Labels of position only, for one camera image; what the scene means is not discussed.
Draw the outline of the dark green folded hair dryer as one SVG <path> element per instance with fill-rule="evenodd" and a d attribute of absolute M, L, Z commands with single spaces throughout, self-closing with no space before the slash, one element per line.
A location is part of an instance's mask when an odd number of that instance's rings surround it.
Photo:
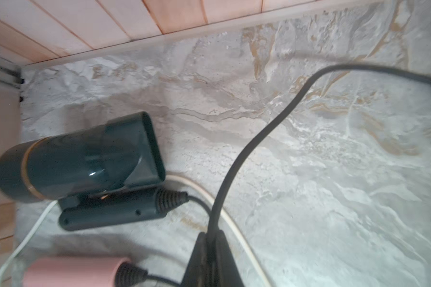
<path fill-rule="evenodd" d="M 146 112 L 22 143 L 0 157 L 0 190 L 21 203 L 56 202 L 66 231 L 164 218 L 189 201 L 166 189 L 165 177 Z"/>

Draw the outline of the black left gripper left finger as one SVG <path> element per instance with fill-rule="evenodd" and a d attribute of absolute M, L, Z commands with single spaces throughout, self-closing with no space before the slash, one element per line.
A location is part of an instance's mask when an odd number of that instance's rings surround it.
<path fill-rule="evenodd" d="M 209 280 L 209 261 L 207 235 L 198 234 L 193 252 L 190 256 L 186 271 L 181 280 L 181 287 L 207 287 Z"/>

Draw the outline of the pink folded hair dryer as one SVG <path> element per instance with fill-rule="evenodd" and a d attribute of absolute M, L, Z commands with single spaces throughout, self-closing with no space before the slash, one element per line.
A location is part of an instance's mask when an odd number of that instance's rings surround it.
<path fill-rule="evenodd" d="M 132 287 L 148 271 L 127 257 L 45 257 L 23 275 L 24 287 Z"/>

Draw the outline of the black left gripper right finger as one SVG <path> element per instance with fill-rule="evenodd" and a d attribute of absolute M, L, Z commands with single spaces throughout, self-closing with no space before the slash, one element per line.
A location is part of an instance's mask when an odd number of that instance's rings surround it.
<path fill-rule="evenodd" d="M 225 233 L 219 230 L 215 234 L 213 281 L 216 287 L 243 287 L 244 283 L 239 274 L 232 251 Z"/>

